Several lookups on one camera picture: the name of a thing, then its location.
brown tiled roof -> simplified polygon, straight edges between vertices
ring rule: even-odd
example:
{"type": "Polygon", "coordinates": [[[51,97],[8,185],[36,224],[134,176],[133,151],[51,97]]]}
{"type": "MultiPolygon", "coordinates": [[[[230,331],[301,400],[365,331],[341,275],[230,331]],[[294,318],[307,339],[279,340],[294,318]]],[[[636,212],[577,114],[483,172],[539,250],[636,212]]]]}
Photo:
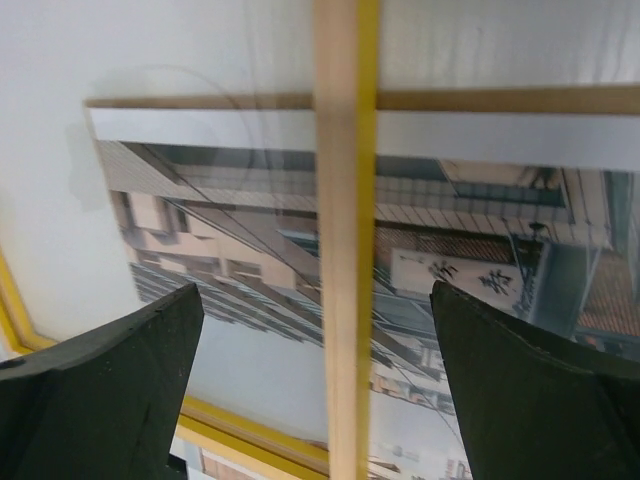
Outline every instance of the brown tiled roof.
{"type": "Polygon", "coordinates": [[[390,265],[393,248],[435,253],[445,257],[462,257],[485,262],[513,264],[509,240],[499,237],[476,237],[450,233],[416,233],[386,227],[376,228],[375,251],[379,261],[390,265]]]}
{"type": "Polygon", "coordinates": [[[420,235],[420,250],[444,257],[466,257],[495,263],[513,263],[511,244],[493,238],[420,235]]]}
{"type": "Polygon", "coordinates": [[[640,336],[640,305],[633,301],[631,274],[625,257],[602,252],[578,325],[640,336]]]}

white wall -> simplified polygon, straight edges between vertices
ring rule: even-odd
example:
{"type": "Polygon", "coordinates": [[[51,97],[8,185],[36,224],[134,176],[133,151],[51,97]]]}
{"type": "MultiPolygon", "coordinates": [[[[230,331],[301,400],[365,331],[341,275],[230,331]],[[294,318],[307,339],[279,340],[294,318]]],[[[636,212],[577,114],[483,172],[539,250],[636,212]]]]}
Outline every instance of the white wall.
{"type": "Polygon", "coordinates": [[[634,0],[382,0],[383,88],[637,82],[634,0]]]}
{"type": "Polygon", "coordinates": [[[0,5],[0,245],[38,330],[138,305],[82,101],[307,91],[310,26],[311,0],[0,5]]]}

building facade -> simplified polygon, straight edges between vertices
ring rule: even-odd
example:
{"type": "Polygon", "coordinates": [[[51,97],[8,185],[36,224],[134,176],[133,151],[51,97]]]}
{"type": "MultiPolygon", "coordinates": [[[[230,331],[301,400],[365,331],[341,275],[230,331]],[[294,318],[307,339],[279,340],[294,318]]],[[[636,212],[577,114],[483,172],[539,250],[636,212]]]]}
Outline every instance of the building facade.
{"type": "MultiPolygon", "coordinates": [[[[142,298],[196,281],[220,321],[322,344],[313,154],[99,143],[142,298]]],[[[429,302],[436,279],[640,358],[634,180],[379,157],[374,360],[444,377],[429,302]]]]}

wooden slat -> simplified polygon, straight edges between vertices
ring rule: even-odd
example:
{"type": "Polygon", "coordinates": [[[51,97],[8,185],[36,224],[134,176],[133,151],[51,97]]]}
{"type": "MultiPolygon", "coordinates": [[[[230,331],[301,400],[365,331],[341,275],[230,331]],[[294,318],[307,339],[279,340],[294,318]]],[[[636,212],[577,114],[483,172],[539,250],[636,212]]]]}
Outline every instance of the wooden slat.
{"type": "Polygon", "coordinates": [[[640,114],[640,87],[550,87],[380,92],[380,110],[640,114]]]}
{"type": "MultiPolygon", "coordinates": [[[[90,98],[88,107],[193,109],[311,109],[310,92],[274,95],[196,95],[174,97],[90,98]]],[[[637,85],[590,87],[404,90],[377,93],[380,110],[441,112],[640,114],[637,85]]]]}
{"type": "Polygon", "coordinates": [[[367,478],[378,2],[315,0],[316,165],[331,478],[367,478]]]}

chinese characters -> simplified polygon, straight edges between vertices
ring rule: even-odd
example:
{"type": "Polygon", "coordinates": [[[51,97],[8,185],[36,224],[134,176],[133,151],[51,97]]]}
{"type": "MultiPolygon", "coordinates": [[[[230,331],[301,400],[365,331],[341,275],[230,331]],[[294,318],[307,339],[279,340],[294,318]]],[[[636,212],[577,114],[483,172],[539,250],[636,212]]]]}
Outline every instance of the chinese characters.
{"type": "Polygon", "coordinates": [[[455,279],[455,274],[458,273],[458,269],[446,260],[440,260],[439,262],[434,261],[429,266],[429,273],[433,275],[433,278],[436,280],[450,283],[455,279]]]}
{"type": "Polygon", "coordinates": [[[482,286],[490,288],[498,295],[509,295],[507,288],[510,287],[512,277],[502,274],[501,269],[489,270],[489,275],[481,275],[478,279],[482,282],[482,286]]]}

